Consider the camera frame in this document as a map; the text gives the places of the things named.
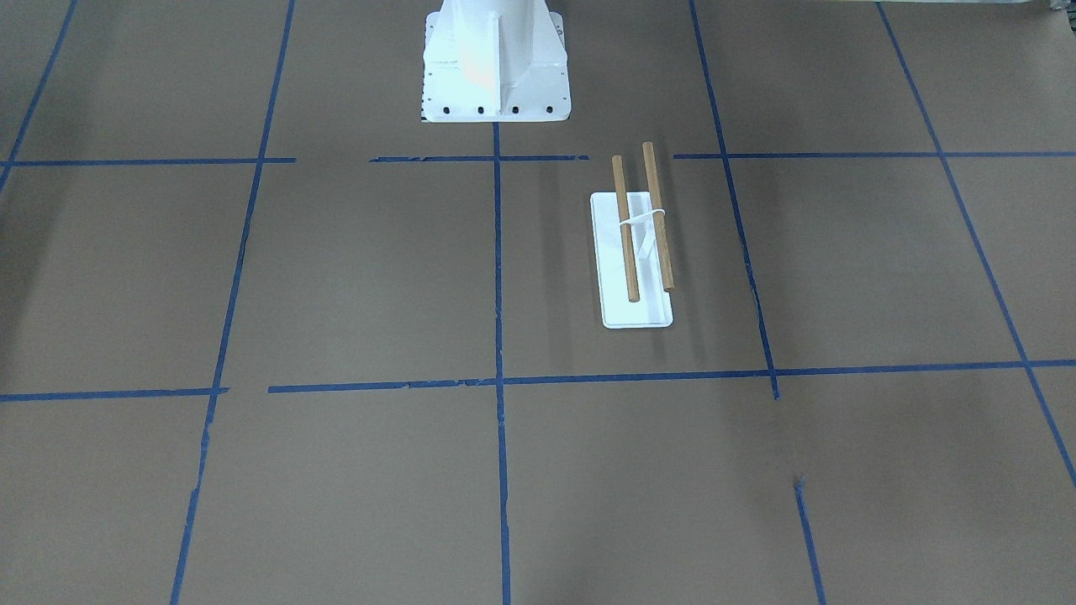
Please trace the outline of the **wooden rack rod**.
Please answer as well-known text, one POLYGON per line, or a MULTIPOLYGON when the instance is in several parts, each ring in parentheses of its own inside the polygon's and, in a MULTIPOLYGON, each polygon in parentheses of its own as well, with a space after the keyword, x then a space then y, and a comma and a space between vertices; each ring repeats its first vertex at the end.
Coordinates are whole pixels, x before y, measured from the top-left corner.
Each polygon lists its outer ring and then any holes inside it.
POLYGON ((627 297, 629 298, 629 302, 639 302, 641 300, 641 289, 639 287, 637 273, 633 225, 631 225, 629 191, 627 191, 624 175, 623 157, 621 155, 612 156, 611 167, 612 173, 614 173, 615 211, 618 211, 618 229, 621 237, 627 297))
POLYGON ((672 272, 672 252, 670 252, 670 242, 667 234, 665 208, 664 203, 662 203, 656 146, 652 141, 642 142, 642 156, 646 170, 646 184, 648 184, 648 192, 651 199, 651 217, 653 219, 654 234, 656 235, 662 290, 672 292, 676 289, 675 272, 672 272))

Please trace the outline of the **white towel rack base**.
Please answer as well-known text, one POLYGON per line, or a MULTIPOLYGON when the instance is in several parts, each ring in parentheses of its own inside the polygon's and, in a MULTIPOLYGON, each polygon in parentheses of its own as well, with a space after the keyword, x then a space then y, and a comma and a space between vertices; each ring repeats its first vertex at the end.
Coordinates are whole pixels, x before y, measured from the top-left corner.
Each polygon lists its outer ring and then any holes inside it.
POLYGON ((665 329, 672 326, 657 220, 662 210, 648 192, 627 192, 627 212, 615 192, 589 196, 601 325, 607 329, 665 329))

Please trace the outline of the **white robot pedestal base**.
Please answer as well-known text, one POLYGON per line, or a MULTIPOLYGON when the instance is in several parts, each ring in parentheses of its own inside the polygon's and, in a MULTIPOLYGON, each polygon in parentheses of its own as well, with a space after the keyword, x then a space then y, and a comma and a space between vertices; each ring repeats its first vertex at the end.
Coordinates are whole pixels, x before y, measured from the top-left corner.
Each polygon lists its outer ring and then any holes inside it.
POLYGON ((428 123, 569 119, 564 22, 546 1, 445 1, 426 16, 420 117, 428 123))

